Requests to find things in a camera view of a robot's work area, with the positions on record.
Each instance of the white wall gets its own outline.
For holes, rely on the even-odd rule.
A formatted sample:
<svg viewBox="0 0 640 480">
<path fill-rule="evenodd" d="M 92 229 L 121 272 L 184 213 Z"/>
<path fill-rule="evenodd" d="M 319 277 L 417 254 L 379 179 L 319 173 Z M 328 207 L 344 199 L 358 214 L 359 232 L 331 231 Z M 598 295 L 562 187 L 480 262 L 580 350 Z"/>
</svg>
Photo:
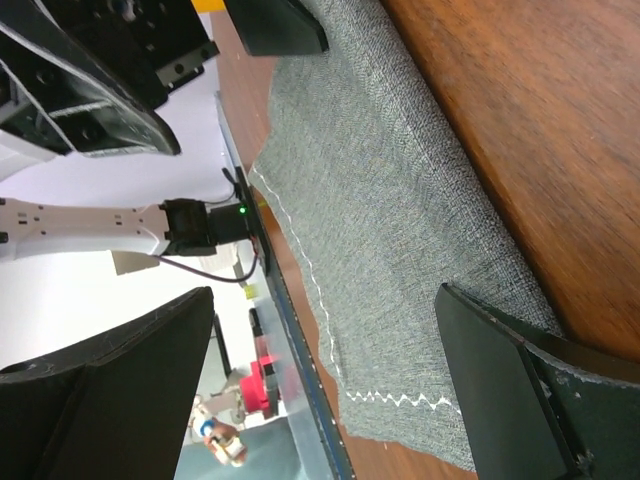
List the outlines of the white wall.
<svg viewBox="0 0 640 480">
<path fill-rule="evenodd" d="M 183 147 L 180 157 L 57 158 L 0 183 L 0 196 L 57 205 L 141 206 L 175 197 L 226 198 L 231 186 L 214 92 L 217 72 L 173 94 L 160 113 Z M 197 259 L 182 259 L 200 267 Z M 233 276 L 233 272 L 217 272 Z M 108 252 L 59 254 L 0 264 L 0 368 L 63 348 L 132 320 L 199 285 L 214 289 L 233 366 L 255 358 L 237 285 L 207 282 L 174 267 L 116 276 Z"/>
</svg>

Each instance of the wooden surface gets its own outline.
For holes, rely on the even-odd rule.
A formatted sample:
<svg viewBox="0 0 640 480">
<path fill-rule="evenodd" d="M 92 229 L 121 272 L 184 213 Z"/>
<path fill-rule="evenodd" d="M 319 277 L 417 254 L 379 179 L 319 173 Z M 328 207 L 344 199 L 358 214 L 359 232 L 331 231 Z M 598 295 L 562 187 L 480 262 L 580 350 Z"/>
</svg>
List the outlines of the wooden surface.
<svg viewBox="0 0 640 480">
<path fill-rule="evenodd" d="M 640 3 L 382 2 L 573 338 L 640 362 Z"/>
<path fill-rule="evenodd" d="M 221 54 L 218 57 L 220 93 L 223 107 L 238 153 L 249 168 L 269 132 L 267 96 L 273 70 L 272 59 L 249 58 L 226 13 L 212 14 L 213 32 Z M 268 208 L 263 216 L 275 254 L 291 294 L 325 391 L 336 418 L 339 418 L 338 393 L 334 380 L 318 360 L 318 327 L 306 298 L 300 269 L 280 228 Z M 341 433 L 356 475 L 362 480 L 471 480 L 475 475 L 452 467 L 430 455 L 420 454 L 393 443 L 377 443 Z"/>
</svg>

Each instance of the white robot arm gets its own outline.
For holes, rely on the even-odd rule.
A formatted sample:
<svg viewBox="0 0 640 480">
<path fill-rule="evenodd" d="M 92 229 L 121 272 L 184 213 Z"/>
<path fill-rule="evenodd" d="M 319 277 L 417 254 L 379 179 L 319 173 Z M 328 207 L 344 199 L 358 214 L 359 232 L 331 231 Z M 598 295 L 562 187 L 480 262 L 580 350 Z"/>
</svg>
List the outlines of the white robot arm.
<svg viewBox="0 0 640 480">
<path fill-rule="evenodd" d="M 208 256 L 217 245 L 249 237 L 242 204 L 208 210 L 205 202 L 178 199 L 140 208 L 83 208 L 0 198 L 0 262 L 105 250 Z"/>
</svg>

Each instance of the gray cloth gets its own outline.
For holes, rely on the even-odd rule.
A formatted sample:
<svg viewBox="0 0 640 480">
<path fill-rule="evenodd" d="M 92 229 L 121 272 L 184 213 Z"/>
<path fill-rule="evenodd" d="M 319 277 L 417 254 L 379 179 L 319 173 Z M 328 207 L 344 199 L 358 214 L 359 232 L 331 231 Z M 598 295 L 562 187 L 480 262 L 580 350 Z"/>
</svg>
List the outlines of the gray cloth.
<svg viewBox="0 0 640 480">
<path fill-rule="evenodd" d="M 307 480 L 286 418 L 245 430 L 241 467 L 220 464 L 204 444 L 182 448 L 174 480 Z"/>
<path fill-rule="evenodd" d="M 558 323 L 381 5 L 307 5 L 331 50 L 280 60 L 250 180 L 302 270 L 347 431 L 472 470 L 440 284 Z"/>
</svg>

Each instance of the white zigzag stitching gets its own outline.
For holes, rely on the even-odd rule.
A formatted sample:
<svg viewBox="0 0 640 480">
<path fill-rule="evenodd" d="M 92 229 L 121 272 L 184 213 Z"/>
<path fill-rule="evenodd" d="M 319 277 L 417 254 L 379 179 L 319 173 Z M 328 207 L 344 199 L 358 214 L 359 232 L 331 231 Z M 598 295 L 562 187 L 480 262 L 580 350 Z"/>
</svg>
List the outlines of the white zigzag stitching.
<svg viewBox="0 0 640 480">
<path fill-rule="evenodd" d="M 304 248 L 302 248 L 302 243 L 300 242 L 300 238 L 298 238 L 298 235 L 296 234 L 295 230 L 293 229 L 293 220 L 291 219 L 291 216 L 289 215 L 289 213 L 285 210 L 284 205 L 282 205 L 282 200 L 280 199 L 280 195 L 278 195 L 276 192 L 274 192 L 271 189 L 271 187 L 267 183 L 266 179 L 262 176 L 262 174 L 256 168 L 253 169 L 253 173 L 255 173 L 256 175 L 258 175 L 260 177 L 260 179 L 264 183 L 264 186 L 267 187 L 267 190 L 269 190 L 269 192 L 274 197 L 276 197 L 276 200 L 278 200 L 278 206 L 280 207 L 280 210 L 282 210 L 282 213 L 284 213 L 286 215 L 287 220 L 289 221 L 289 229 L 291 231 L 291 234 L 296 239 L 296 242 L 298 243 L 298 246 L 300 247 L 300 253 L 304 257 L 304 259 L 307 261 L 307 263 L 309 264 L 309 273 L 310 273 L 310 276 L 311 276 L 311 281 L 313 282 L 313 284 L 315 285 L 316 289 L 318 290 L 318 299 L 319 299 L 320 308 L 324 312 L 324 315 L 325 315 L 326 320 L 327 320 L 326 324 L 325 324 L 325 329 L 327 331 L 327 334 L 329 335 L 329 342 L 330 342 L 330 346 L 331 346 L 331 348 L 329 350 L 329 359 L 331 360 L 331 363 L 333 364 L 333 366 L 336 369 L 336 373 L 338 374 L 338 380 L 340 381 L 340 384 L 342 385 L 343 388 L 346 388 L 345 385 L 344 385 L 344 381 L 342 379 L 342 372 L 340 371 L 340 366 L 335 361 L 335 357 L 334 357 L 335 339 L 333 338 L 333 335 L 331 334 L 331 329 L 329 327 L 329 312 L 325 308 L 324 302 L 322 301 L 322 289 L 320 288 L 320 285 L 318 285 L 318 282 L 316 281 L 316 278 L 313 275 L 313 263 L 311 263 L 311 260 L 309 259 L 309 257 L 307 257 L 307 254 L 305 253 Z M 362 395 L 360 392 L 356 392 L 355 394 L 352 394 L 350 392 L 346 392 L 346 394 L 354 402 L 357 402 L 358 400 L 361 400 L 363 402 L 367 402 L 367 401 L 374 402 L 376 400 L 376 398 L 379 398 L 384 403 L 387 403 L 389 400 L 391 400 L 396 405 L 396 407 L 399 407 L 400 404 L 402 404 L 402 402 L 405 402 L 405 401 L 411 403 L 411 405 L 413 405 L 414 407 L 417 407 L 418 405 L 420 405 L 421 402 L 426 402 L 431 407 L 432 410 L 435 410 L 440 405 L 448 405 L 449 407 L 453 408 L 458 414 L 461 414 L 460 410 L 453 406 L 453 404 L 451 403 L 451 400 L 448 400 L 445 397 L 440 397 L 440 399 L 436 403 L 431 403 L 427 399 L 427 397 L 425 397 L 424 394 L 422 394 L 422 393 L 418 396 L 417 400 L 412 400 L 411 398 L 409 398 L 404 393 L 402 395 L 400 395 L 400 399 L 399 400 L 396 400 L 393 397 L 393 395 L 391 395 L 390 393 L 388 393 L 387 395 L 382 395 L 378 391 L 367 392 L 366 395 Z"/>
</svg>

